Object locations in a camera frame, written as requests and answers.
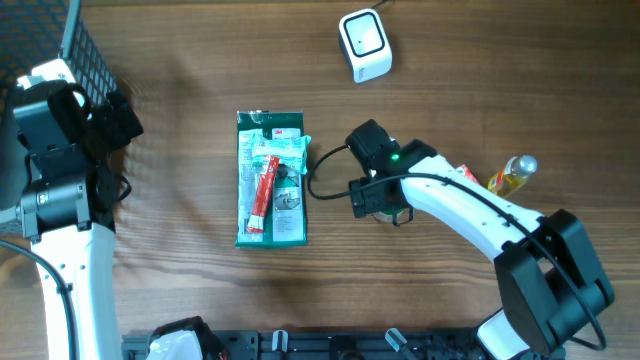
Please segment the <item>bottle cap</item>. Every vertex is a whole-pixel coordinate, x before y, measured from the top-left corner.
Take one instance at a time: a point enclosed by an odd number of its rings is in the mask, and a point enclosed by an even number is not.
[[[538,170],[538,161],[531,155],[523,155],[518,159],[516,164],[516,173],[518,175],[531,175]]]

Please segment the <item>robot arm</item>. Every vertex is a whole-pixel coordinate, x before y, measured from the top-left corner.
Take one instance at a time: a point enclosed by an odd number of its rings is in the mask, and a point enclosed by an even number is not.
[[[63,60],[34,68],[18,84],[10,103],[13,116],[7,119],[19,128],[12,150],[28,150],[27,170],[35,168],[37,176],[29,179],[15,211],[2,212],[2,220],[15,214],[32,252],[67,285],[59,289],[38,265],[49,358],[121,358],[112,287],[119,186],[108,157],[142,134],[142,126],[119,92],[92,106]],[[71,309],[63,306],[62,291],[70,295]],[[74,339],[69,327],[75,327]],[[74,342],[75,357],[70,354]]]
[[[521,208],[459,174],[442,155],[426,157],[409,169],[410,173],[432,173],[463,184],[493,202],[505,212],[514,215],[527,230],[540,226],[542,217],[537,211]],[[409,205],[438,218],[493,262],[502,254],[502,247],[522,233],[496,216],[486,205],[469,194],[441,181],[422,178],[401,180],[402,191]],[[529,350],[529,345],[513,330],[503,310],[494,314],[478,328],[478,338],[484,348],[496,359],[511,359]]]
[[[409,172],[448,177],[477,192],[505,212],[511,213],[527,230],[534,231],[540,226],[538,219],[542,214],[521,208],[460,175],[442,155],[425,157],[411,167]],[[402,180],[401,184],[409,205],[440,219],[469,240],[491,262],[502,254],[502,246],[506,242],[523,237],[523,234],[515,227],[509,226],[505,219],[458,188],[447,186],[438,180],[423,178],[407,178]]]
[[[559,210],[545,217],[502,199],[458,174],[430,146],[414,140],[400,147],[373,120],[356,128],[345,143],[368,175],[349,182],[345,193],[356,217],[407,207],[411,213],[423,210],[494,263],[503,309],[477,333],[494,358],[511,359],[528,349],[552,356],[588,323],[604,348],[595,316],[615,296],[575,216]],[[543,257],[555,266],[547,273],[538,266]]]

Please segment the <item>green package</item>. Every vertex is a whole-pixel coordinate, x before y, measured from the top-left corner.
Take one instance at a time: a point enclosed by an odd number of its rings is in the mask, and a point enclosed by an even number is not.
[[[286,248],[307,244],[307,214],[304,176],[279,166],[267,214],[264,233],[247,233],[253,210],[259,169],[253,166],[251,144],[254,135],[266,139],[297,138],[304,135],[302,112],[238,112],[238,236],[236,247]]]

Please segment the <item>plastic packaging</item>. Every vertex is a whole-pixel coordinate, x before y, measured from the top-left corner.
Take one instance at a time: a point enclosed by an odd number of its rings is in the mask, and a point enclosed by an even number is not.
[[[307,244],[304,176],[280,165],[275,174],[270,208],[264,217],[264,232],[247,232],[260,180],[260,167],[253,166],[254,135],[267,140],[300,138],[304,134],[301,112],[238,113],[238,236],[237,247],[283,248]]]
[[[284,132],[280,129],[277,135],[282,136]],[[301,136],[294,138],[273,138],[267,140],[260,134],[253,135],[251,140],[251,156],[254,161],[260,161],[262,155],[273,155],[280,158],[280,164],[288,166],[301,173],[307,173],[307,145],[311,142],[311,136]]]

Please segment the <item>product label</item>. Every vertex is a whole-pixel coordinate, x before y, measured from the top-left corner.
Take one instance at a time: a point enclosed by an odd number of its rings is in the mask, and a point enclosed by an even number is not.
[[[300,129],[273,129],[272,139],[299,138]],[[280,165],[273,189],[273,241],[299,241],[304,237],[304,206],[302,175],[295,169]]]

